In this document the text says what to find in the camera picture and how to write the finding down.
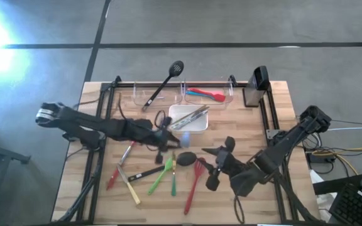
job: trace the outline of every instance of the blue utensil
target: blue utensil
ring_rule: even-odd
[[[214,100],[214,97],[212,97],[210,95],[200,94],[200,93],[193,92],[193,91],[187,91],[187,94],[189,94],[189,95],[198,95],[198,96],[201,96],[201,97],[208,97],[208,98]]]

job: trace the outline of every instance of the black utensil handle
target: black utensil handle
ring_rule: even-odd
[[[157,88],[157,90],[155,91],[155,93],[149,98],[149,100],[145,103],[145,105],[142,107],[142,111],[145,111],[150,104],[154,101],[154,99],[156,98],[156,96],[158,95],[158,93],[160,93],[160,91],[162,91],[162,89],[164,88],[164,86],[167,84],[167,82],[170,80],[171,76],[168,76],[166,78],[166,80],[164,80],[164,82]]]
[[[140,178],[144,178],[146,176],[149,176],[153,173],[157,173],[157,172],[160,172],[160,171],[163,171],[164,170],[164,167],[165,166],[159,166],[157,168],[154,168],[154,169],[151,169],[151,170],[148,170],[148,171],[145,171],[143,173],[138,173],[137,175],[133,175],[133,176],[130,176],[128,177],[128,181],[129,182],[132,182],[134,180],[137,180],[137,179],[140,179]]]

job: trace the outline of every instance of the yellow cable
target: yellow cable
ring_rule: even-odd
[[[356,168],[354,168],[354,166],[351,163],[349,163],[349,161],[347,161],[344,157],[340,156],[340,154],[336,154],[336,157],[339,158],[340,160],[344,161],[352,169],[352,171],[356,175],[358,175]]]
[[[355,151],[355,150],[362,150],[362,148],[348,148],[348,150]]]
[[[311,153],[312,155],[314,155],[314,156],[331,156],[331,155],[335,155],[337,158],[339,158],[341,161],[344,161],[351,169],[352,169],[352,171],[356,174],[356,175],[358,175],[358,172],[357,172],[357,170],[356,170],[356,168],[351,164],[351,163],[349,163],[349,161],[347,161],[344,157],[342,157],[340,154],[338,154],[338,153],[341,153],[341,152],[344,152],[344,151],[339,151],[339,152],[335,152],[335,153],[333,153],[333,152],[330,152],[330,153],[321,153],[321,154],[317,154],[316,153],[317,151],[314,151],[313,153]]]

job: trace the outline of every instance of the black ladle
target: black ladle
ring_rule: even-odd
[[[182,71],[184,70],[184,63],[182,63],[182,61],[177,60],[176,62],[174,62],[173,64],[171,64],[170,68],[168,69],[168,77],[166,78],[166,80],[164,80],[164,82],[157,88],[156,92],[149,98],[149,100],[145,103],[145,105],[142,107],[142,111],[144,112],[149,106],[150,104],[154,101],[154,99],[156,98],[156,96],[158,95],[158,93],[160,93],[160,91],[162,91],[162,89],[164,88],[164,86],[167,84],[167,82],[172,78],[172,77],[178,77]]]
[[[177,164],[179,164],[180,166],[189,166],[191,164],[193,164],[196,161],[197,157],[195,153],[192,152],[184,152],[178,155],[177,157]],[[160,171],[164,170],[165,166],[159,166],[157,168],[154,169],[150,169],[148,171],[145,171],[143,173],[138,173],[137,175],[133,175],[128,177],[128,181],[132,182],[134,180],[140,179],[140,178],[144,178],[146,176],[149,176],[153,173],[157,173]]]

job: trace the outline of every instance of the white dish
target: white dish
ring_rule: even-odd
[[[168,110],[168,115],[172,118],[172,121],[175,122],[182,117],[192,113],[193,111],[199,109],[203,105],[171,105]],[[184,127],[182,127],[179,130],[174,130],[174,132],[194,132],[194,133],[200,133],[207,129],[207,126],[209,124],[209,113],[204,114],[203,116],[199,117],[193,122],[188,123]]]

